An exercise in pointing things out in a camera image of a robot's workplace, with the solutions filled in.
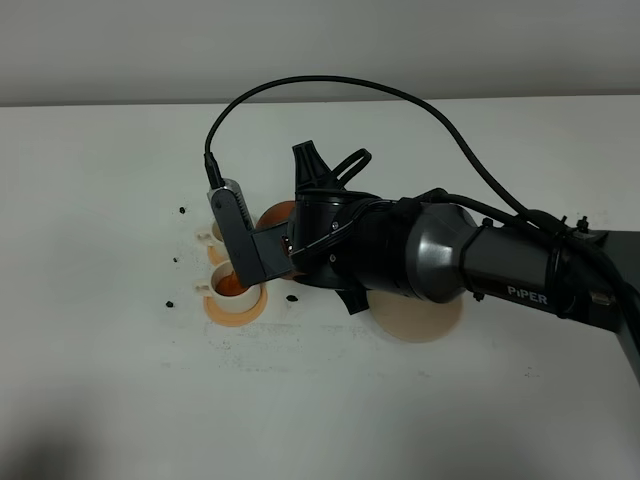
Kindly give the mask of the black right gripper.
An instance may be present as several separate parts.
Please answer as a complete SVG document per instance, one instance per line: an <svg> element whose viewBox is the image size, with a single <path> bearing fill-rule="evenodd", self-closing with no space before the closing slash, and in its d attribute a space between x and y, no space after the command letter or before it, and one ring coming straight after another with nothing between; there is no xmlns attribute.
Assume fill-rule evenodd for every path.
<svg viewBox="0 0 640 480"><path fill-rule="evenodd" d="M370 308L369 290L409 291L406 250L415 223L415 200L387 200L338 190L336 175L313 141L292 150L296 193L289 227L293 279L336 290L350 315Z"/></svg>

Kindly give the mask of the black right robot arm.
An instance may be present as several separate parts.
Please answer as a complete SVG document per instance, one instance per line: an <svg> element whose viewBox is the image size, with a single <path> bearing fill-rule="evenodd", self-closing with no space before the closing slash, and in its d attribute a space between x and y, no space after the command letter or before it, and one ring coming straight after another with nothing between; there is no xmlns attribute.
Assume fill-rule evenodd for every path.
<svg viewBox="0 0 640 480"><path fill-rule="evenodd" d="M296 145L289 254L297 282L335 291L350 313L384 291L447 303L464 292L500 298L614 333L639 364L639 236L542 228L434 189L384 200L346 185L370 161L358 150L329 167L312 142Z"/></svg>

